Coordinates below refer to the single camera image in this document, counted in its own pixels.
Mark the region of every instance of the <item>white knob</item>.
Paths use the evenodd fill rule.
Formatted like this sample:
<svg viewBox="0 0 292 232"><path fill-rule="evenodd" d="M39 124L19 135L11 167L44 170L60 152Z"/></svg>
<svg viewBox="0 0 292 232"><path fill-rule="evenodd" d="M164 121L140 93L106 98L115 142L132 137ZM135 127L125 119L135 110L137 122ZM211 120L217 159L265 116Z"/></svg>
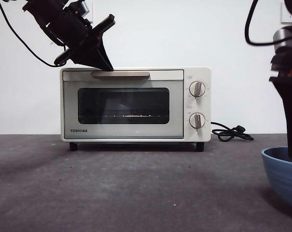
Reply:
<svg viewBox="0 0 292 232"><path fill-rule="evenodd" d="M189 119L190 125L195 129L200 129L205 125L205 117L200 113L194 113Z"/></svg>
<svg viewBox="0 0 292 232"><path fill-rule="evenodd" d="M192 96L198 98L205 94L205 85L201 81L193 82L190 85L189 91Z"/></svg>

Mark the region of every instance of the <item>bowl rim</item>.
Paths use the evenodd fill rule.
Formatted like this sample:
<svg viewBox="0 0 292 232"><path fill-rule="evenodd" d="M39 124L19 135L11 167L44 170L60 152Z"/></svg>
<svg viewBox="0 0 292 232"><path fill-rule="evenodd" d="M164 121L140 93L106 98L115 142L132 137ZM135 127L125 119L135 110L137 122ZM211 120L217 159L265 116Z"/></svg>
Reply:
<svg viewBox="0 0 292 232"><path fill-rule="evenodd" d="M276 149L276 148L286 148L286 149L288 149L287 146L275 146L275 147L269 147L269 148L266 148L266 149L263 149L263 150L262 150L262 155L265 156L265 157L267 157L267 158L269 158L269 159L276 160L276 161L280 161L280 162L283 162L283 163L286 163L286 164L292 165L292 162L285 161L285 160L282 160L282 159L277 159L277 158L274 158L274 157L272 157L272 156L269 156L269 155L267 155L267 154L265 153L267 150L270 150L270 149Z"/></svg>

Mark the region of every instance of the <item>oven door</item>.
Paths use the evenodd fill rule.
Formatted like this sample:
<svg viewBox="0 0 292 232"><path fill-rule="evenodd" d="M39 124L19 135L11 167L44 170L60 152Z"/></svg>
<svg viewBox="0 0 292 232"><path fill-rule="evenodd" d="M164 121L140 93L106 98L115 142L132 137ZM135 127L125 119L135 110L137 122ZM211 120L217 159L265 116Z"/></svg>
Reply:
<svg viewBox="0 0 292 232"><path fill-rule="evenodd" d="M64 139L182 139L183 71L64 71Z"/></svg>

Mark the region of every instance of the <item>white toaster oven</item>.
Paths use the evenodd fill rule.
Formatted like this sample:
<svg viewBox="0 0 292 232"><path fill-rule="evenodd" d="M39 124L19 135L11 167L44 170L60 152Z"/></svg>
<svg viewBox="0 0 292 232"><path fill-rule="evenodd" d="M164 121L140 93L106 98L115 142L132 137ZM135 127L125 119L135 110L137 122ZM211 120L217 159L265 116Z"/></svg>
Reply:
<svg viewBox="0 0 292 232"><path fill-rule="evenodd" d="M77 143L210 140L211 71L206 67L60 71L61 139Z"/></svg>

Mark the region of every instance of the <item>black cable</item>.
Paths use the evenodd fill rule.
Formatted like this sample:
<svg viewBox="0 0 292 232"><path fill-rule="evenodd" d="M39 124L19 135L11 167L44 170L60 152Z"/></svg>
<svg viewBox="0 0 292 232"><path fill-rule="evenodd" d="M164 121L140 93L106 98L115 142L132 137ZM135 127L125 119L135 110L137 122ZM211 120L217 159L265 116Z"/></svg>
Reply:
<svg viewBox="0 0 292 232"><path fill-rule="evenodd" d="M47 63L46 61L44 61L43 59L41 59L38 55L36 55L32 50L31 48L29 48L29 46L26 44L25 41L23 41L23 39L16 33L16 31L13 29L12 25L10 24L5 12L4 12L4 9L0 3L0 10L2 12L2 15L5 19L5 22L7 23L7 25L9 26L9 28L11 29L11 31L13 32L13 34L20 40L20 42L41 62L43 62L44 64L48 65L49 67L53 67L53 68L57 68L57 67L62 67L64 65L66 65L66 62L61 64L61 65L52 65L52 64L49 64Z"/></svg>
<svg viewBox="0 0 292 232"><path fill-rule="evenodd" d="M233 139L234 137L238 137L238 138L245 139L245 140L253 140L253 138L249 134L244 133L246 129L241 127L241 126L237 126L237 127L230 129L227 126L222 125L222 124L217 123L217 122L211 122L211 124L221 126L221 127L226 129L226 130L223 130L223 129L212 130L213 134L217 135L219 140L222 142L228 142L231 139Z"/></svg>
<svg viewBox="0 0 292 232"><path fill-rule="evenodd" d="M287 41L287 40L292 40L292 36L284 38L282 40L269 42L269 43L255 43L255 42L252 42L250 40L250 38L249 38L249 27L250 27L251 19L252 19L254 10L255 10L255 8L257 6L257 3L258 3L258 0L254 0L252 2L252 5L251 5L250 11L249 11L249 15L248 15L248 18L247 18L247 21L246 21L246 26L245 26L245 39L246 39L246 42L248 44L250 44L250 45L253 45L253 46L271 46L271 45L280 44L280 43L282 43L284 41Z"/></svg>

